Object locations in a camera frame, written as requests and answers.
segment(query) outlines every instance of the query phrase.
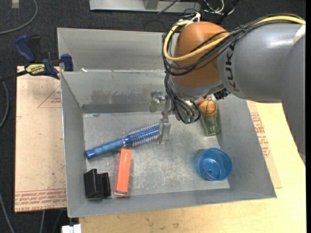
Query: metal stand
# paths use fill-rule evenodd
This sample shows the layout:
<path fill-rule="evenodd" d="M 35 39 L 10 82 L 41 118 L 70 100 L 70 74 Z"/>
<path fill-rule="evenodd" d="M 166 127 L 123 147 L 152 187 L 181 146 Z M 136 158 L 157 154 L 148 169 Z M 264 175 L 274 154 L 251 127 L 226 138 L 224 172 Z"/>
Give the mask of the metal stand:
<path fill-rule="evenodd" d="M 90 0 L 90 10 L 104 11 L 141 11 L 141 12 L 160 12 L 172 4 L 173 0 Z M 197 11 L 201 5 L 196 2 L 177 1 L 165 12 L 183 13 L 185 10 L 193 8 Z"/>

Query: blue clamp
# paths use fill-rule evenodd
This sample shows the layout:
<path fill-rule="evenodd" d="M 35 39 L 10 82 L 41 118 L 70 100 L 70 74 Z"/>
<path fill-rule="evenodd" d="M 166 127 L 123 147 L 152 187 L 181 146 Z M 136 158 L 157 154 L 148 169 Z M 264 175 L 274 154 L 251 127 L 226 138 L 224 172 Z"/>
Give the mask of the blue clamp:
<path fill-rule="evenodd" d="M 61 59 L 50 62 L 48 59 L 43 59 L 41 62 L 41 66 L 35 65 L 40 63 L 35 63 L 36 57 L 32 53 L 31 49 L 29 48 L 27 44 L 27 35 L 22 35 L 20 38 L 18 38 L 14 46 L 19 52 L 20 55 L 24 56 L 28 63 L 25 65 L 25 70 L 30 74 L 34 76 L 38 75 L 45 75 L 52 78 L 59 79 L 59 71 L 54 68 L 52 63 L 60 63 L 63 62 L 65 66 L 65 71 L 73 71 L 73 62 L 72 57 L 69 54 L 63 54 L 61 56 Z"/>

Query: blue cup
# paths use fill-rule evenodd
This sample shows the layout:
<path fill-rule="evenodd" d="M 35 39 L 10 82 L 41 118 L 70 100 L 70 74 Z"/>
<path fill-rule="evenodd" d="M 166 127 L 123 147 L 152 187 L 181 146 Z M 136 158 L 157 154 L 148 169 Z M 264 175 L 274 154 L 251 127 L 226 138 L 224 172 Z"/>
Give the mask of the blue cup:
<path fill-rule="evenodd" d="M 210 148 L 198 152 L 195 166 L 199 174 L 208 181 L 222 181 L 232 172 L 230 157 L 219 148 Z"/>

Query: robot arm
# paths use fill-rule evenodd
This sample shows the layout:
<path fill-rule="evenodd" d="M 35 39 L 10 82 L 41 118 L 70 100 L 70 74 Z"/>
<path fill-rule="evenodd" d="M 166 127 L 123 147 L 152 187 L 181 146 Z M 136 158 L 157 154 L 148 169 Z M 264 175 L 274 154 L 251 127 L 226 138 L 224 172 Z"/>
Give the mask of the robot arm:
<path fill-rule="evenodd" d="M 176 23 L 163 42 L 166 90 L 173 105 L 187 111 L 182 106 L 191 108 L 200 97 L 222 93 L 281 102 L 305 158 L 305 24 L 294 15 L 262 17 L 229 32 L 210 22 Z M 170 56 L 172 35 L 180 29 Z"/>

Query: small glass jar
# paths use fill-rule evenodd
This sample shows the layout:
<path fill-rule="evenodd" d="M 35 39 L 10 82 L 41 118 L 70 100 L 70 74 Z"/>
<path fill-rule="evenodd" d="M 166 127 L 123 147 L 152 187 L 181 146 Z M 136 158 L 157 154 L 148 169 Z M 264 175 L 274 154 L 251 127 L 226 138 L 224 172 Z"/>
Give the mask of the small glass jar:
<path fill-rule="evenodd" d="M 199 105 L 201 112 L 201 125 L 206 136 L 216 135 L 221 132 L 220 113 L 216 99 L 208 96 Z"/>

